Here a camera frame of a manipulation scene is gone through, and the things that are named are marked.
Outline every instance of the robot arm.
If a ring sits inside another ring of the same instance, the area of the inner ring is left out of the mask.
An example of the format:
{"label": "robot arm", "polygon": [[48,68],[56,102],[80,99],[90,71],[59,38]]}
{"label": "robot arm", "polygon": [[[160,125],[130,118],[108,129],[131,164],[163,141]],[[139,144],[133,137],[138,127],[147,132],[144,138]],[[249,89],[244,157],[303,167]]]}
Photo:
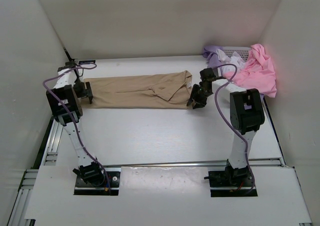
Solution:
{"label": "robot arm", "polygon": [[70,115],[61,103],[58,102],[49,91],[46,92],[46,96],[54,119],[60,123],[68,133],[78,157],[78,169],[75,168],[73,172],[80,176],[84,182],[91,183],[93,186],[99,186],[105,181],[102,168],[90,157],[90,155],[88,155],[88,152],[81,145],[78,138],[79,134],[81,141],[83,142],[81,136],[83,132],[81,127],[81,116],[83,115],[83,111],[79,99],[88,98],[91,103],[93,94],[90,83],[86,82],[84,84],[78,70],[70,70],[76,68],[76,66],[76,63],[74,62],[67,62],[64,67],[60,67],[58,69],[58,75],[62,76],[58,79],[51,91],[63,101],[67,109],[72,113],[78,132],[76,132],[75,125]]}
{"label": "robot arm", "polygon": [[[188,106],[192,104],[193,109],[206,106],[207,98],[228,82],[223,77],[216,77],[212,68],[202,70],[200,76],[201,82],[193,86],[187,103]],[[250,174],[246,154],[249,155],[252,140],[264,123],[265,115],[259,91],[255,88],[245,89],[229,83],[219,91],[219,95],[229,101],[231,125],[248,143],[246,150],[245,142],[234,134],[231,154],[224,171],[228,184],[232,186],[241,183]]]}

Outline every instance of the khaki trousers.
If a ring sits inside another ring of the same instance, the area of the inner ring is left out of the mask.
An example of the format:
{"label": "khaki trousers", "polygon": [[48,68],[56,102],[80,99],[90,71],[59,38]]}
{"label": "khaki trousers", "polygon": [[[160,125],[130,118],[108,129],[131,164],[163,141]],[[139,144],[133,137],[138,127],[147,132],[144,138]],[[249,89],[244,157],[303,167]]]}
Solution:
{"label": "khaki trousers", "polygon": [[84,108],[187,109],[192,75],[188,71],[168,74],[86,78],[93,100],[81,100]]}

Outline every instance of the purple cable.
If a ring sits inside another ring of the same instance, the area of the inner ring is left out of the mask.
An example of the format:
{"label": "purple cable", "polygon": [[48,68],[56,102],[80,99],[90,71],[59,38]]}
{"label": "purple cable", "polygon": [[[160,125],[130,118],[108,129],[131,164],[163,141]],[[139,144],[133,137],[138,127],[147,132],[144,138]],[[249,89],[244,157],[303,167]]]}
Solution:
{"label": "purple cable", "polygon": [[220,67],[223,67],[223,66],[226,66],[226,65],[231,65],[231,66],[234,66],[235,68],[235,71],[234,71],[234,74],[232,75],[232,77],[228,80],[228,82],[226,82],[225,84],[221,85],[216,91],[215,91],[215,94],[214,94],[214,102],[215,102],[215,106],[216,108],[218,109],[218,112],[219,114],[221,115],[223,121],[226,123],[226,125],[228,125],[228,127],[245,143],[245,161],[246,161],[246,164],[248,165],[248,169],[249,169],[249,172],[251,173],[251,176],[252,176],[252,186],[251,188],[249,189],[249,191],[247,191],[245,194],[249,194],[254,188],[255,188],[255,185],[256,185],[256,179],[255,179],[255,176],[254,176],[254,173],[252,172],[252,169],[250,167],[250,164],[249,164],[249,158],[248,158],[248,149],[249,149],[249,145],[248,145],[248,141],[231,125],[231,123],[229,123],[229,121],[226,119],[226,117],[224,116],[224,114],[222,113],[220,107],[219,107],[219,104],[218,104],[218,92],[223,88],[223,87],[226,87],[228,84],[231,83],[231,80],[236,76],[237,74],[237,71],[238,71],[238,68],[237,66],[235,66],[234,64],[232,63],[226,63],[226,64],[222,64],[222,65],[219,65],[217,67],[214,67],[214,68],[220,68]]}
{"label": "purple cable", "polygon": [[[94,67],[81,67],[81,65],[94,65]],[[93,157],[89,152],[88,150],[86,149],[86,147],[84,146],[84,143],[82,142],[81,140],[81,137],[80,137],[80,134],[79,134],[79,130],[78,130],[78,126],[77,126],[77,122],[73,116],[73,114],[70,112],[70,110],[67,108],[67,106],[64,104],[64,102],[54,93],[52,92],[52,90],[46,85],[46,82],[49,82],[49,81],[52,81],[52,80],[56,80],[56,79],[59,79],[61,78],[63,75],[71,72],[72,70],[79,70],[79,69],[84,69],[84,70],[93,70],[97,67],[97,65],[94,63],[94,62],[84,62],[84,63],[81,63],[81,64],[77,64],[77,67],[73,67],[67,71],[65,71],[64,73],[56,76],[56,77],[52,77],[52,78],[48,78],[46,79],[45,81],[42,82],[42,85],[43,87],[62,105],[62,107],[65,109],[65,111],[67,112],[67,114],[70,116],[73,124],[74,124],[74,128],[75,128],[75,132],[76,132],[76,135],[78,137],[78,140],[79,140],[79,143],[81,145],[81,147],[83,148],[84,152],[95,162],[97,163],[102,169],[103,169],[103,172],[104,172],[104,176],[106,178],[106,182],[107,182],[107,186],[108,186],[108,189],[109,189],[109,194],[111,193],[111,189],[110,189],[110,180],[109,180],[109,177],[108,177],[108,173],[105,169],[105,167],[95,158]]]}

